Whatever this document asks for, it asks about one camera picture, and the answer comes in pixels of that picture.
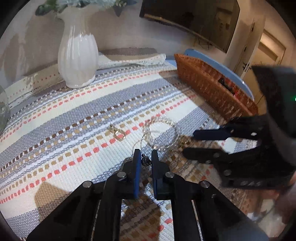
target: doorway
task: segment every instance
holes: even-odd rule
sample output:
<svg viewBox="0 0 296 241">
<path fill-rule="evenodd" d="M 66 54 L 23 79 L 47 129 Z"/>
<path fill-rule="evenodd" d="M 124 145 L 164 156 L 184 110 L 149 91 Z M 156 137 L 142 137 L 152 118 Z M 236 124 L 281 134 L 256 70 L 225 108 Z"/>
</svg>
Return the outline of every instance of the doorway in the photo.
<svg viewBox="0 0 296 241">
<path fill-rule="evenodd" d="M 285 50 L 286 48 L 275 37 L 264 30 L 258 45 L 258 49 L 256 50 L 250 65 L 279 65 L 281 64 Z M 249 86 L 254 95 L 254 101 L 258 106 L 259 114 L 265 114 L 265 97 L 259 89 L 259 85 L 252 71 L 252 67 L 249 67 L 243 80 Z"/>
</svg>

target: screw head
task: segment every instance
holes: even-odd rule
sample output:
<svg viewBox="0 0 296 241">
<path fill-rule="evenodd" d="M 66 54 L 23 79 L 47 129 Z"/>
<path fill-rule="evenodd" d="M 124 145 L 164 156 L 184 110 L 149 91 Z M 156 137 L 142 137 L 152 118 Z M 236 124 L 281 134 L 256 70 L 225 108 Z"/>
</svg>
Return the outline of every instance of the screw head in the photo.
<svg viewBox="0 0 296 241">
<path fill-rule="evenodd" d="M 214 153 L 214 155 L 213 155 L 214 158 L 218 158 L 219 156 L 220 156 L 220 153 L 218 153 L 218 152 Z"/>
<path fill-rule="evenodd" d="M 173 178 L 175 176 L 175 174 L 173 172 L 167 172 L 165 174 L 165 176 L 168 177 L 168 178 Z"/>
<path fill-rule="evenodd" d="M 117 173 L 117 176 L 119 178 L 124 178 L 126 176 L 126 173 L 125 172 L 119 172 L 119 173 Z"/>
<path fill-rule="evenodd" d="M 85 181 L 85 182 L 82 184 L 82 186 L 83 186 L 84 188 L 89 188 L 89 187 L 91 186 L 91 181 Z"/>
<path fill-rule="evenodd" d="M 225 170 L 225 171 L 223 172 L 223 174 L 224 174 L 224 176 L 228 177 L 228 176 L 231 175 L 231 170 Z"/>
<path fill-rule="evenodd" d="M 210 183 L 208 181 L 202 181 L 200 183 L 200 185 L 203 187 L 203 188 L 208 188 L 210 186 Z"/>
</svg>

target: door handle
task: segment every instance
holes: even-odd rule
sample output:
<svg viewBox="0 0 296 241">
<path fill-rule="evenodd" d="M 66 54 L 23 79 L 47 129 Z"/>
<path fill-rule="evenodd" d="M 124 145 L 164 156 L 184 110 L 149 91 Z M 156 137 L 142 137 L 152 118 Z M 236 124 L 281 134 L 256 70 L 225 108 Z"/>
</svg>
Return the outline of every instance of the door handle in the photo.
<svg viewBox="0 0 296 241">
<path fill-rule="evenodd" d="M 243 64 L 244 64 L 244 66 L 242 68 L 245 72 L 247 72 L 249 69 L 250 63 L 246 64 L 245 62 L 243 62 Z"/>
</svg>

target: metal bolt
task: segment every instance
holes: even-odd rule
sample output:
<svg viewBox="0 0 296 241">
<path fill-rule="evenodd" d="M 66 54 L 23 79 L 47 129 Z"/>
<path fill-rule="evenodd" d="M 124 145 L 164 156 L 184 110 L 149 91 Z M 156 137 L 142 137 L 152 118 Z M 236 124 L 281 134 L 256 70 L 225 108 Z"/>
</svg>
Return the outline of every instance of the metal bolt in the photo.
<svg viewBox="0 0 296 241">
<path fill-rule="evenodd" d="M 91 181 L 86 181 L 82 184 L 84 188 L 89 188 L 91 186 Z"/>
<path fill-rule="evenodd" d="M 174 175 L 175 175 L 175 174 L 172 173 L 172 172 L 167 172 L 167 173 L 165 174 L 165 176 L 168 177 L 168 178 L 173 178 Z"/>
<path fill-rule="evenodd" d="M 218 158 L 219 156 L 220 156 L 220 153 L 218 153 L 218 152 L 214 153 L 214 155 L 213 155 L 214 158 Z"/>
<path fill-rule="evenodd" d="M 223 172 L 223 174 L 224 174 L 224 176 L 228 177 L 228 176 L 231 175 L 231 170 L 225 170 L 225 171 Z"/>
<path fill-rule="evenodd" d="M 119 178 L 124 178 L 126 176 L 126 173 L 125 172 L 119 172 L 119 173 L 117 173 L 117 176 Z"/>
<path fill-rule="evenodd" d="M 210 183 L 208 181 L 202 181 L 200 183 L 200 185 L 203 187 L 203 188 L 208 188 L 210 186 Z"/>
<path fill-rule="evenodd" d="M 247 185 L 248 184 L 248 181 L 242 181 L 241 182 L 241 186 L 245 186 L 245 185 Z"/>
</svg>

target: jewelry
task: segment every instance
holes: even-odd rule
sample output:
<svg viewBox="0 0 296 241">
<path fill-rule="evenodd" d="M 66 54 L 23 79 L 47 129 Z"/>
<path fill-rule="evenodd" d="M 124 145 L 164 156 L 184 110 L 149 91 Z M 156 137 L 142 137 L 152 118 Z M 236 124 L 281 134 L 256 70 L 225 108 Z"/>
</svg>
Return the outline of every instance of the jewelry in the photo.
<svg viewBox="0 0 296 241">
<path fill-rule="evenodd" d="M 123 141 L 126 138 L 126 133 L 124 132 L 124 130 L 113 127 L 112 124 L 110 124 L 108 130 L 113 133 L 113 137 L 118 141 Z M 117 135 L 118 133 L 122 134 L 123 137 L 119 138 Z"/>
<path fill-rule="evenodd" d="M 157 145 L 155 143 L 155 140 L 153 139 L 152 135 L 151 135 L 151 131 L 150 131 L 150 126 L 156 122 L 161 122 L 161 123 L 165 123 L 170 125 L 171 127 L 173 127 L 175 129 L 175 136 L 172 140 L 172 142 L 168 145 Z M 177 126 L 176 123 L 174 123 L 172 120 L 169 119 L 164 119 L 161 117 L 153 117 L 150 120 L 148 120 L 145 125 L 144 125 L 144 130 L 143 132 L 145 133 L 146 137 L 147 137 L 147 142 L 149 144 L 149 146 L 152 147 L 152 149 L 154 150 L 158 150 L 158 151 L 166 151 L 172 147 L 175 146 L 175 144 L 177 143 L 178 138 L 180 137 L 180 129 Z"/>
<path fill-rule="evenodd" d="M 175 136 L 172 140 L 172 142 L 168 145 L 157 145 L 151 135 L 151 131 L 150 131 L 150 126 L 156 122 L 161 122 L 161 123 L 165 123 L 165 124 L 168 124 L 170 125 L 171 127 L 173 127 L 175 129 Z M 152 147 L 152 149 L 154 150 L 158 150 L 158 151 L 166 151 L 166 150 L 169 150 L 169 149 L 174 149 L 174 147 L 176 147 L 176 143 L 180 137 L 180 130 L 178 128 L 178 126 L 176 125 L 176 123 L 174 123 L 173 121 L 169 120 L 169 119 L 164 119 L 164 118 L 160 118 L 160 117 L 153 117 L 151 118 L 151 120 L 148 120 L 144 127 L 143 127 L 143 132 L 144 132 L 144 135 L 142 136 L 141 138 L 141 143 L 140 143 L 140 147 L 141 147 L 141 153 L 142 153 L 142 159 L 141 159 L 141 163 L 143 166 L 149 166 L 151 165 L 151 160 L 149 159 L 148 156 L 146 156 L 144 153 L 143 153 L 143 150 L 142 150 L 142 142 L 143 142 L 143 139 L 144 137 L 146 136 L 147 137 L 147 143 L 149 146 Z"/>
</svg>

